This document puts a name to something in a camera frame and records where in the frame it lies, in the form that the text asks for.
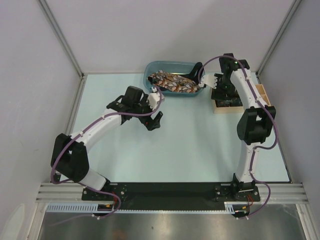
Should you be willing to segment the dark orange floral tie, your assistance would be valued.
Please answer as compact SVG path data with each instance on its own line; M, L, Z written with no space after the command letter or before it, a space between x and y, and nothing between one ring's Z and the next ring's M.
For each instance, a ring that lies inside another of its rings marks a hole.
M243 106L243 104L239 98L233 98L231 100L216 100L215 104L218 108L242 107Z

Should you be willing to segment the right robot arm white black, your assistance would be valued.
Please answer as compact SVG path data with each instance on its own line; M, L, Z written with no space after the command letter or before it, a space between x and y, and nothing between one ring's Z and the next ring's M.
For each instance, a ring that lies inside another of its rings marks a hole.
M217 201L245 202L250 198L259 200L255 178L256 160L262 144L277 131L276 109L263 99L251 78L251 71L245 59L238 60L232 53L217 56L221 73L205 74L199 77L199 86L211 88L211 99L215 103L230 107L239 101L243 114L236 132L241 140L241 153L236 172L230 183L220 183L215 187Z

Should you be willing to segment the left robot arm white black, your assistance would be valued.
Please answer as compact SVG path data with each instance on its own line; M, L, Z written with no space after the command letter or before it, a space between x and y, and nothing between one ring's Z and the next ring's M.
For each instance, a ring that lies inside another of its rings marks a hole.
M129 86L125 94L110 102L103 113L88 126L70 135L59 134L54 142L51 169L68 181L93 189L100 200L110 196L109 180L90 167L89 151L108 132L132 118L139 119L148 131L160 128L163 113L159 110L164 95L154 86L151 93Z

